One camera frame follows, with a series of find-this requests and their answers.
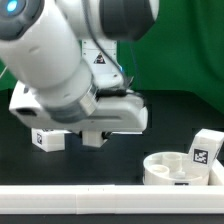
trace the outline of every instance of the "green backdrop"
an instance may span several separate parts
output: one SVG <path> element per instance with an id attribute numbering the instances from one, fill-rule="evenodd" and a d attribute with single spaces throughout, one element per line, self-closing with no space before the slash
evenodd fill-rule
<path id="1" fill-rule="evenodd" d="M 160 0 L 151 31 L 118 46 L 135 89 L 191 91 L 224 113 L 223 0 Z M 10 74 L 0 80 L 0 89 L 14 85 Z"/>

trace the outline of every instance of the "black table surface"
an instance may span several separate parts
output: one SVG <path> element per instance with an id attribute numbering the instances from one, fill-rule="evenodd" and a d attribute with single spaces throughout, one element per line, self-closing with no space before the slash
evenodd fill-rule
<path id="1" fill-rule="evenodd" d="M 193 93 L 143 91 L 149 123 L 143 135 L 112 135 L 100 149 L 67 134 L 64 151 L 46 153 L 8 112 L 11 90 L 0 92 L 0 185 L 141 185 L 143 160 L 161 151 L 188 152 L 202 128 L 224 131 L 224 114 Z M 218 159 L 224 162 L 224 150 Z M 224 223 L 224 215 L 13 215 L 0 223 Z"/>

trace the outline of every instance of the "white cube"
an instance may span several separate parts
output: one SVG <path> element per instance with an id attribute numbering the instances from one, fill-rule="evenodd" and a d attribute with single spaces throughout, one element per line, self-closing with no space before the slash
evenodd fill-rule
<path id="1" fill-rule="evenodd" d="M 64 130 L 33 129 L 32 143 L 46 152 L 59 151 L 65 149 Z"/>
<path id="2" fill-rule="evenodd" d="M 185 170 L 205 176 L 212 169 L 224 141 L 224 133 L 202 129 L 192 142 L 188 157 L 183 161 Z"/>

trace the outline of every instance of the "white cup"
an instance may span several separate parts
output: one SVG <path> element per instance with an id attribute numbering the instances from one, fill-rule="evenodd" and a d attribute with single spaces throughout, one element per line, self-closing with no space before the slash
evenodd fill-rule
<path id="1" fill-rule="evenodd" d="M 162 155 L 162 164 L 169 167 L 170 172 L 177 172 L 182 169 L 182 156 L 175 152 L 165 152 Z"/>

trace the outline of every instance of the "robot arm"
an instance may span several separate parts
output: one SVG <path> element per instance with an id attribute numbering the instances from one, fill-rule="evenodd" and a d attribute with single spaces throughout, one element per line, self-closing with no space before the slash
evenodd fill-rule
<path id="1" fill-rule="evenodd" d="M 88 3 L 97 39 L 139 39 L 158 14 L 155 0 Z M 24 124 L 82 132 L 83 143 L 92 146 L 103 144 L 103 132 L 146 128 L 147 109 L 140 97 L 123 88 L 114 95 L 108 90 L 98 94 L 101 87 L 78 42 L 90 38 L 81 0 L 0 0 L 0 6 L 0 58 L 19 80 L 10 111 Z M 134 19 L 138 15 L 144 15 L 140 27 Z"/>

